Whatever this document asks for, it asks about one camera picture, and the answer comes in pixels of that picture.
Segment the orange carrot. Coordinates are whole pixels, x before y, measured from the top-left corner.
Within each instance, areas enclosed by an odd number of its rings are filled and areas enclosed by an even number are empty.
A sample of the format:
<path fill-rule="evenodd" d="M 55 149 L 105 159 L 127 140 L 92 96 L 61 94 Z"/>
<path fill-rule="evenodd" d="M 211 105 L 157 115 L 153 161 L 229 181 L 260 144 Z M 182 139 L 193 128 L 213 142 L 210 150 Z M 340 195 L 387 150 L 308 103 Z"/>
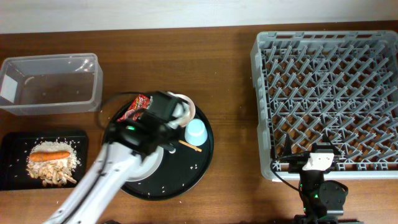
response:
<path fill-rule="evenodd" d="M 46 162 L 57 159 L 64 159 L 70 155 L 67 151 L 60 152 L 35 152 L 29 156 L 29 160 L 32 162 Z"/>

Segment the white dinner plate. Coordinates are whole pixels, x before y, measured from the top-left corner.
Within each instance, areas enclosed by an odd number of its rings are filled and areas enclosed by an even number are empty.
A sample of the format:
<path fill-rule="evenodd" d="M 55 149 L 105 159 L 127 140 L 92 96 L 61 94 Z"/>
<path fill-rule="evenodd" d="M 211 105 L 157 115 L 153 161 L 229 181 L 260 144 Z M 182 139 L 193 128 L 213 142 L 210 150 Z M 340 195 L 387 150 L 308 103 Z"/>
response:
<path fill-rule="evenodd" d="M 130 168 L 127 182 L 137 182 L 148 178 L 160 166 L 164 155 L 164 149 L 157 146 L 156 150 L 144 159 L 137 157 L 137 162 Z"/>

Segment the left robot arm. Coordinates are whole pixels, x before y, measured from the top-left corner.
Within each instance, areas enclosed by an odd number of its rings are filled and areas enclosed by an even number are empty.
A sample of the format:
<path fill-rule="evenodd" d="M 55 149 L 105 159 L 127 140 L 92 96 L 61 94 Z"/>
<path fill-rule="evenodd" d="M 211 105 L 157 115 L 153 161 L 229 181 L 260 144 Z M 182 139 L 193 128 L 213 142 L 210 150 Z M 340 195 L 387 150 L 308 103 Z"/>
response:
<path fill-rule="evenodd" d="M 95 223 L 126 182 L 148 178 L 164 152 L 175 149 L 181 124 L 191 115 L 189 102 L 164 91 L 147 97 L 147 108 L 109 123 L 95 162 L 47 223 Z"/>

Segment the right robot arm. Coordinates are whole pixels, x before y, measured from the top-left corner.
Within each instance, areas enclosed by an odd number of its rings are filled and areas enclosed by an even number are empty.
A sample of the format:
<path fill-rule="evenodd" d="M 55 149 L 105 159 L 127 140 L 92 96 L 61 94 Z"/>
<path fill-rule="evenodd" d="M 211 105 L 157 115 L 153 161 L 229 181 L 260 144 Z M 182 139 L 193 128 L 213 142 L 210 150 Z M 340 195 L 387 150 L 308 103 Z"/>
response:
<path fill-rule="evenodd" d="M 297 187 L 303 203 L 303 215 L 294 216 L 294 223 L 338 223 L 344 214 L 343 205 L 348 187 L 335 180 L 325 180 L 341 152 L 322 134 L 322 140 L 314 143 L 311 150 L 294 154 L 292 140 L 286 136 L 281 161 L 289 164 L 288 172 L 299 175 Z"/>

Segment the red snack wrapper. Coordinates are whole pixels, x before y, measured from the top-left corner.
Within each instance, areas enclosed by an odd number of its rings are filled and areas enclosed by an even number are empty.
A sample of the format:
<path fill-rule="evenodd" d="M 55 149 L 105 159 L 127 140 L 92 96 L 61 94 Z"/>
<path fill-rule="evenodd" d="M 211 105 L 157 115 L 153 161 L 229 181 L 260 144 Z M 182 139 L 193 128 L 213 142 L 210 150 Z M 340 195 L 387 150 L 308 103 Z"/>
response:
<path fill-rule="evenodd" d="M 151 103 L 152 98 L 149 98 L 145 95 L 138 95 L 129 106 L 127 111 L 117 120 L 117 122 L 121 122 L 126 119 L 132 119 L 133 121 L 136 121 L 138 118 L 140 118 L 142 111 L 148 109 Z"/>

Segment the light blue cup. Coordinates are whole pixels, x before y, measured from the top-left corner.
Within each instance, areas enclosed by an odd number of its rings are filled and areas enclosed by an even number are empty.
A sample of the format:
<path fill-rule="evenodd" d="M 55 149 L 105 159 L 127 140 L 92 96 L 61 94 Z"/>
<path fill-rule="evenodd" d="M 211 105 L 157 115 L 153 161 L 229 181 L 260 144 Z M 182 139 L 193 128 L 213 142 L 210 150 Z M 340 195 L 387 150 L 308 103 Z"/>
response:
<path fill-rule="evenodd" d="M 185 140 L 193 146 L 201 146 L 208 139 L 204 122 L 200 119 L 191 120 L 185 127 Z"/>

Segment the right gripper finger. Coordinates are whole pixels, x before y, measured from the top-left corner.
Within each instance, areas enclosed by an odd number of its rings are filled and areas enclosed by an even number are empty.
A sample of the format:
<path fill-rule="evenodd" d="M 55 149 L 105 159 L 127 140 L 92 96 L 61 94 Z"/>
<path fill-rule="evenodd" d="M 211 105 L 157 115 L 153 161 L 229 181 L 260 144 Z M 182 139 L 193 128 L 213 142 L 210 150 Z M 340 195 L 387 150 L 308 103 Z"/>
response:
<path fill-rule="evenodd" d="M 283 156 L 291 156 L 292 153 L 292 140 L 290 136 L 286 133 L 285 134 L 285 143 L 284 143 L 284 149 L 283 149 Z"/>
<path fill-rule="evenodd" d="M 322 142 L 320 143 L 320 149 L 323 150 L 329 150 L 331 151 L 334 155 L 340 156 L 341 152 L 339 149 L 332 143 L 330 138 L 328 137 L 326 131 L 322 133 Z"/>

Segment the rice and food scraps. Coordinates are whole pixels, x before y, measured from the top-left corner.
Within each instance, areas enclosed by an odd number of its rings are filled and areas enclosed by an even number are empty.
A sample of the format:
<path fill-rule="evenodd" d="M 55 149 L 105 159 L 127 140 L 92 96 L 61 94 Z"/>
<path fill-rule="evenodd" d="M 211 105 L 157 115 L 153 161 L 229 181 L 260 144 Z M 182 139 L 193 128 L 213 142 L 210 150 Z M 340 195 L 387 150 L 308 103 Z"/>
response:
<path fill-rule="evenodd" d="M 64 159 L 46 162 L 32 162 L 29 156 L 35 152 L 60 152 L 67 151 L 70 155 Z M 44 141 L 35 145 L 27 156 L 25 170 L 32 179 L 40 180 L 43 187 L 64 187 L 67 184 L 75 185 L 77 181 L 77 168 L 81 165 L 75 148 L 69 142 Z"/>

